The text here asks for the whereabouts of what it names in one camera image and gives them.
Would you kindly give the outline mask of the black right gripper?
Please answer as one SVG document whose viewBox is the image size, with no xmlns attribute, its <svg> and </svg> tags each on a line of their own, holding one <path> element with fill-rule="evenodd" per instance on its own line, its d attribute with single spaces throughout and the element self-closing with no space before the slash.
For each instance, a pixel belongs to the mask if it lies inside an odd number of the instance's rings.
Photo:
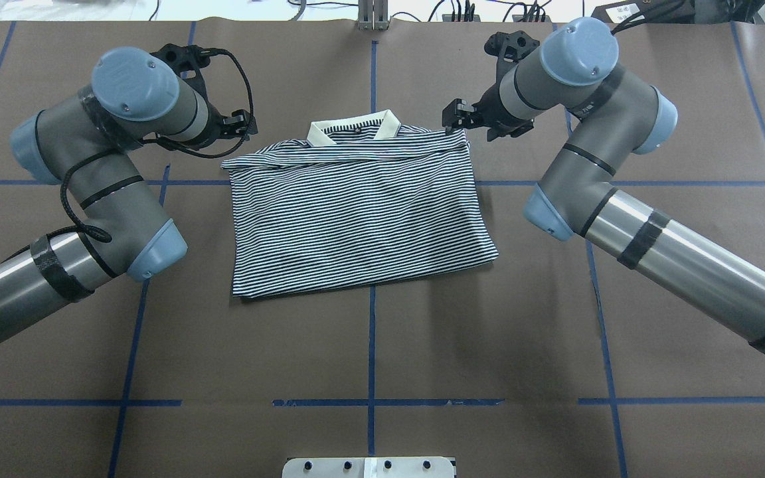
<svg viewBox="0 0 765 478">
<path fill-rule="evenodd" d="M 450 135 L 461 129 L 486 127 L 486 140 L 519 138 L 534 128 L 533 119 L 520 119 L 502 106 L 498 95 L 485 93 L 475 105 L 463 99 L 455 99 L 444 107 L 442 127 Z"/>
</svg>

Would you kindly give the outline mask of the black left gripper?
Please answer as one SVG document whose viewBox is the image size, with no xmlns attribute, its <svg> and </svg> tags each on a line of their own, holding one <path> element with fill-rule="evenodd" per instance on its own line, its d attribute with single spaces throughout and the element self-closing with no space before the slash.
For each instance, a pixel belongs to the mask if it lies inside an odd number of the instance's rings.
<svg viewBox="0 0 765 478">
<path fill-rule="evenodd" d="M 197 149 L 204 149 L 223 139 L 249 140 L 258 133 L 258 125 L 252 112 L 238 110 L 229 116 L 222 115 L 214 106 L 207 106 L 203 130 L 197 136 Z"/>
</svg>

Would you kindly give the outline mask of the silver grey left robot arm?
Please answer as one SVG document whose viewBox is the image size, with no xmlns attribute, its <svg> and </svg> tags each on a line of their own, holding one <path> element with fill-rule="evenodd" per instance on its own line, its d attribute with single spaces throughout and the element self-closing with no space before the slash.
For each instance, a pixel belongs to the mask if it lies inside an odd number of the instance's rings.
<svg viewBox="0 0 765 478">
<path fill-rule="evenodd" d="M 70 226 L 0 263 L 0 344 L 118 276 L 143 282 L 185 257 L 185 239 L 129 155 L 156 144 L 203 157 L 217 140 L 257 133 L 253 107 L 222 115 L 210 103 L 203 68 L 216 56 L 240 66 L 223 48 L 119 46 L 77 95 L 13 130 L 13 157 L 58 188 Z"/>
</svg>

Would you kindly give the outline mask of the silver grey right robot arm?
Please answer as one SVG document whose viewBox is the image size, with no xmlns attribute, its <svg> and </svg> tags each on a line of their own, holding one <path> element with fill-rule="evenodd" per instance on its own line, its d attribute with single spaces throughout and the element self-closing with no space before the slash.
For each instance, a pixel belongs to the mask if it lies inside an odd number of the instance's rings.
<svg viewBox="0 0 765 478">
<path fill-rule="evenodd" d="M 619 25 L 583 17 L 543 40 L 498 31 L 495 81 L 452 101 L 442 124 L 519 138 L 561 107 L 576 119 L 523 214 L 559 241 L 579 236 L 740 336 L 765 356 L 765 270 L 623 190 L 623 167 L 654 155 L 671 187 L 713 218 L 699 188 L 765 184 L 765 127 L 738 25 Z"/>
</svg>

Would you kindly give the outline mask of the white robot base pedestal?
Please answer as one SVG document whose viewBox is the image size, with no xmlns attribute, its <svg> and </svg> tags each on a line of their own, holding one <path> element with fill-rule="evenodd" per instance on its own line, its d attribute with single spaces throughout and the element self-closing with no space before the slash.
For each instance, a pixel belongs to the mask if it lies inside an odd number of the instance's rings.
<svg viewBox="0 0 765 478">
<path fill-rule="evenodd" d="M 282 477 L 456 477 L 456 460 L 444 456 L 295 457 Z"/>
</svg>

